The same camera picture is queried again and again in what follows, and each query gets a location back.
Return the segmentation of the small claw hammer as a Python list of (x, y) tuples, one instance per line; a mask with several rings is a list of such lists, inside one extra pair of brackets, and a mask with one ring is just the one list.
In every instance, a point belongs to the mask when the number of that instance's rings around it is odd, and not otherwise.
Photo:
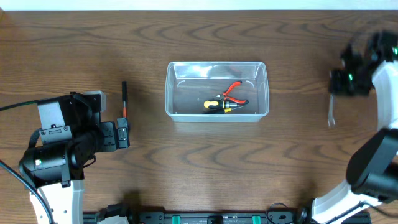
[(123, 118), (127, 118), (127, 81), (122, 81)]

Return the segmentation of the red handled pliers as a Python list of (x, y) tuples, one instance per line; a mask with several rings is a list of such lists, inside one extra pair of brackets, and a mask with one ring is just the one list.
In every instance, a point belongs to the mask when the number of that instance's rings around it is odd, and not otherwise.
[(249, 100), (247, 99), (240, 99), (240, 98), (236, 98), (234, 92), (235, 89), (237, 89), (237, 87), (242, 85), (242, 81), (238, 80), (233, 82), (232, 84), (230, 84), (230, 86), (226, 89), (226, 91), (224, 91), (221, 95), (221, 97), (225, 100), (225, 101), (230, 101), (232, 103), (237, 103), (240, 105), (245, 105), (247, 103), (249, 103)]

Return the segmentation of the silver wrench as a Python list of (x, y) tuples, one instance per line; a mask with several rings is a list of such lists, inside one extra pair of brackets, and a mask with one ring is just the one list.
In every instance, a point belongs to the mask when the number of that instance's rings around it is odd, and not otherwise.
[(333, 94), (330, 94), (329, 109), (328, 109), (328, 126), (330, 128), (333, 128), (335, 126), (333, 110), (334, 110), (334, 96)]

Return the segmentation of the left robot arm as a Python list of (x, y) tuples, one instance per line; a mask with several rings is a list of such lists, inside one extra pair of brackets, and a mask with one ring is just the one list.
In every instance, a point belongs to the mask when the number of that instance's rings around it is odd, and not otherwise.
[(106, 109), (102, 91), (37, 102), (42, 127), (36, 130), (19, 162), (19, 170), (38, 197), (31, 196), (39, 223), (134, 223), (125, 205), (109, 205), (97, 213), (83, 213), (84, 169), (100, 152), (130, 146), (125, 117), (101, 121)]

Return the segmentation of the clear plastic container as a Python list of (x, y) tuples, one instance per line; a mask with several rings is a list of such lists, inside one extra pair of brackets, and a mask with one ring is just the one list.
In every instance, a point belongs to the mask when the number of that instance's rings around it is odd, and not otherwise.
[[(249, 103), (226, 114), (204, 114), (212, 110), (204, 102), (224, 101), (222, 93), (238, 80), (242, 85), (234, 94)], [(165, 112), (175, 122), (258, 122), (269, 112), (266, 66), (262, 62), (170, 62)]]

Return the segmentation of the slim black yellow screwdriver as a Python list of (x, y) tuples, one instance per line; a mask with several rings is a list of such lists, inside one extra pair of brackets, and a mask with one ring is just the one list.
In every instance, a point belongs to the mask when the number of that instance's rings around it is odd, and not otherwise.
[(231, 112), (232, 110), (236, 110), (236, 109), (240, 109), (240, 108), (244, 108), (245, 105), (243, 106), (237, 106), (237, 107), (233, 107), (233, 108), (223, 108), (223, 109), (216, 109), (216, 110), (209, 110), (207, 112), (204, 112), (204, 114), (226, 114)]

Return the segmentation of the stubby yellow black screwdriver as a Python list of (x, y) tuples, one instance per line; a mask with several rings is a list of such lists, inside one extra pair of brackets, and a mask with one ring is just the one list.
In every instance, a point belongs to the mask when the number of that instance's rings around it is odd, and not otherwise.
[(226, 108), (236, 108), (239, 106), (239, 104), (237, 103), (231, 103), (229, 101), (223, 101), (223, 100), (216, 100), (216, 101), (206, 100), (203, 105), (206, 109), (226, 109)]

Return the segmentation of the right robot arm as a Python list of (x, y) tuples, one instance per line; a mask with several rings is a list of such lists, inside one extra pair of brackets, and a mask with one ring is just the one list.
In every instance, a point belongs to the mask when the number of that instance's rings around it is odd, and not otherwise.
[(397, 34), (373, 34), (363, 55), (348, 44), (340, 59), (343, 68), (330, 72), (330, 97), (374, 90), (377, 133), (352, 155), (345, 180), (303, 206), (296, 223), (370, 223), (363, 210), (397, 200)]

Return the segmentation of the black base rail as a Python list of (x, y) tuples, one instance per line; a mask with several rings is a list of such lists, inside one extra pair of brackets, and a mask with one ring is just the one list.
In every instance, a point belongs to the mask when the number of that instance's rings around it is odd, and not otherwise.
[(296, 212), (293, 208), (270, 207), (265, 212), (163, 212), (137, 211), (127, 205), (110, 205), (100, 211), (85, 212), (84, 224), (128, 223), (128, 224), (294, 224), (315, 223), (308, 220), (307, 212)]

